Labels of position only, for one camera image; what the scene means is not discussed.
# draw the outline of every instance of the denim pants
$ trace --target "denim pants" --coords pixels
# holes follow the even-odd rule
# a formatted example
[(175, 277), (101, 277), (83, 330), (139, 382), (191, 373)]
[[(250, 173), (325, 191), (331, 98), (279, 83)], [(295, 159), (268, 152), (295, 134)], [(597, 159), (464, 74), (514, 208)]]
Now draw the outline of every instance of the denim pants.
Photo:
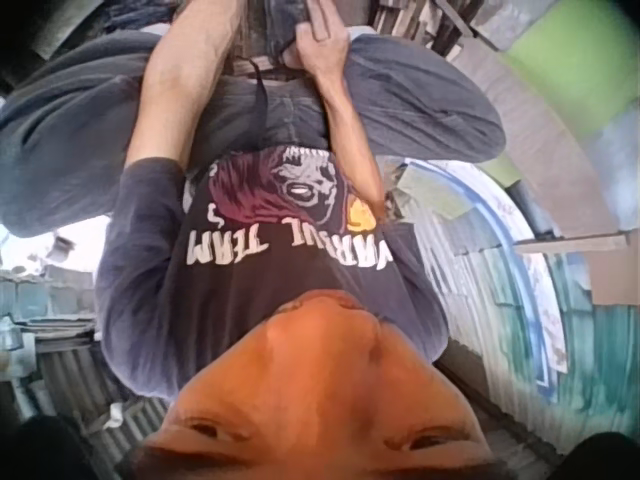
[[(47, 64), (0, 110), (0, 223), (23, 237), (108, 213), (157, 35), (120, 32)], [(500, 118), (476, 85), (432, 51), (362, 35), (345, 78), (374, 155), (480, 162), (504, 148)], [(329, 149), (307, 79), (268, 86), (264, 148)], [(187, 176), (253, 138), (256, 85), (221, 77), (196, 132)]]

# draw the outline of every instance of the graphic t-shirt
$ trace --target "graphic t-shirt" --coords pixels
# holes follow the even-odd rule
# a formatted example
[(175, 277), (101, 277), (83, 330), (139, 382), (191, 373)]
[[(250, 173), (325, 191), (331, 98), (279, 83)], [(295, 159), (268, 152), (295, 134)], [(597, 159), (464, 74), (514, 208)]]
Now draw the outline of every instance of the graphic t-shirt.
[(329, 152), (274, 147), (213, 164), (188, 213), (168, 159), (124, 172), (96, 282), (103, 351), (143, 395), (179, 390), (283, 304), (355, 296), (425, 361), (448, 330), (413, 226), (378, 225)]

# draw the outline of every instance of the stack of wood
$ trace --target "stack of wood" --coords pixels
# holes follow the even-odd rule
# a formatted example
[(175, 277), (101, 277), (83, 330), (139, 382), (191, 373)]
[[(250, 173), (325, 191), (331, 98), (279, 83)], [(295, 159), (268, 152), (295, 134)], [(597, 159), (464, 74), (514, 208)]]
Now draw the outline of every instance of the stack of wood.
[(373, 28), (383, 35), (403, 37), (451, 59), (461, 37), (473, 37), (469, 27), (484, 0), (379, 0)]

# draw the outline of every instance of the hand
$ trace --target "hand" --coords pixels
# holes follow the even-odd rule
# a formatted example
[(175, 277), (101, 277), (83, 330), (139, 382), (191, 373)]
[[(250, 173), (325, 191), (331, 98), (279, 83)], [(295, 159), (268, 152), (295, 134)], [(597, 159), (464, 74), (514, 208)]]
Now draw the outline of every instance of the hand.
[(322, 93), (343, 85), (349, 32), (333, 0), (307, 0), (307, 6), (311, 22), (296, 26), (296, 43), (283, 59), (287, 66), (309, 72)]

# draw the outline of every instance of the dark t-shirt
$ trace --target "dark t-shirt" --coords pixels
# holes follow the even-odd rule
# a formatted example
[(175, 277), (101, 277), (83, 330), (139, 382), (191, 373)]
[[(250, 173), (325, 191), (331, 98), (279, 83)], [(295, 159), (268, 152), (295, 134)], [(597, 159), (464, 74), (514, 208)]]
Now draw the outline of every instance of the dark t-shirt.
[(122, 382), (174, 398), (281, 305), (354, 295), (425, 361), (444, 350), (442, 306), (413, 226), (377, 225), (331, 154), (275, 147), (216, 162), (185, 215), (168, 159), (127, 168), (96, 282), (103, 351)]

